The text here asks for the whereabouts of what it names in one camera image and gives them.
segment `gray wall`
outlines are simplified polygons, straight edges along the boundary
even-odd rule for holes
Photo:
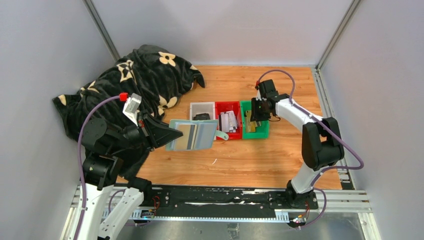
[[[2,1],[0,239],[57,240],[79,181],[51,99],[113,64],[81,0]]]
[[[194,64],[310,65],[352,0],[94,0],[121,56],[159,45]]]
[[[424,235],[423,13],[422,1],[364,0],[322,70],[384,240]]]

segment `floral pattern blanket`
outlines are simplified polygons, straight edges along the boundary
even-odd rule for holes
[[[189,61],[154,45],[142,45],[96,80],[81,87],[75,94],[63,94],[53,98],[66,135],[77,141],[81,126],[88,113],[103,100],[126,92],[142,97],[140,109],[161,120],[164,110],[173,107],[180,97],[190,91],[197,82],[202,88],[205,81],[200,71]],[[124,103],[112,101],[97,110],[93,117],[103,118],[112,127],[121,130],[132,122],[123,115]],[[117,154],[124,160],[119,172],[131,179],[149,155],[145,149],[128,149]]]

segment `plastic storage bin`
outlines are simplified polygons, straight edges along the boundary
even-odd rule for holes
[[[192,102],[190,103],[190,120],[197,114],[209,114],[210,119],[215,120],[215,102]]]
[[[229,139],[242,139],[242,111],[240,109],[240,102],[238,101],[216,101],[215,102],[215,119],[220,119],[219,115],[222,112],[234,111],[235,118],[238,122],[238,127],[235,132],[228,132]]]
[[[242,137],[243,139],[267,139],[270,134],[270,123],[262,121],[261,126],[256,128],[256,132],[246,132],[245,129],[245,111],[252,110],[251,101],[240,101],[241,121],[242,121]]]

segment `card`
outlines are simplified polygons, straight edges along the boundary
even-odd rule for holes
[[[237,123],[237,119],[236,119],[236,115],[234,114],[234,111],[231,110],[231,111],[227,111],[226,113],[228,114],[230,130],[231,129],[235,130],[238,127],[238,123]]]
[[[175,139],[173,149],[176,151],[193,149],[196,138],[196,124],[177,123],[175,129],[182,132],[182,136]]]
[[[245,119],[245,130],[246,133],[254,133],[256,132],[256,127],[258,127],[257,122],[256,121],[251,121],[251,116],[252,116],[252,111],[251,110],[247,110],[244,114],[246,116]]]
[[[219,120],[220,120],[221,131],[223,131],[224,133],[228,133],[230,131],[228,113],[221,112]]]
[[[197,126],[194,149],[210,149],[214,142],[217,124],[213,122],[201,122]]]

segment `cream flower pattern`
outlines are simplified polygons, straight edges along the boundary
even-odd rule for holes
[[[59,98],[59,100],[60,100],[60,102],[64,105],[64,106],[66,106],[66,97],[65,97],[65,95],[60,95],[60,96],[58,96],[58,98]]]
[[[81,98],[83,97],[83,92],[86,90],[84,87],[81,87],[79,90],[81,90],[81,92],[79,93],[79,95],[81,96]]]
[[[159,116],[165,113],[165,109],[169,109],[175,106],[175,104],[177,104],[177,101],[178,98],[176,96],[171,97],[171,99],[167,101],[164,97],[159,95],[159,106],[157,106],[157,113],[159,114]]]
[[[96,92],[96,93],[100,93],[99,92],[99,90],[97,90],[97,89],[95,89],[93,86],[94,86],[94,84],[96,83],[96,80],[94,80],[91,84],[90,84],[90,86],[88,86],[88,88],[87,88],[87,90],[91,90],[91,91],[94,91],[94,92]]]
[[[134,64],[133,61],[127,60],[126,62],[122,62],[116,65],[118,67],[118,70],[120,71],[120,81],[119,81],[120,83],[128,79],[133,79],[135,82],[135,85],[137,85],[136,79],[133,78],[134,77],[133,64]]]
[[[166,52],[161,52],[160,51],[159,52],[159,55],[160,55],[159,61],[161,63],[163,63],[163,64],[169,64],[169,65],[171,65],[173,67],[176,66],[175,61],[174,61],[174,59],[175,59],[175,55],[174,54],[166,53]]]

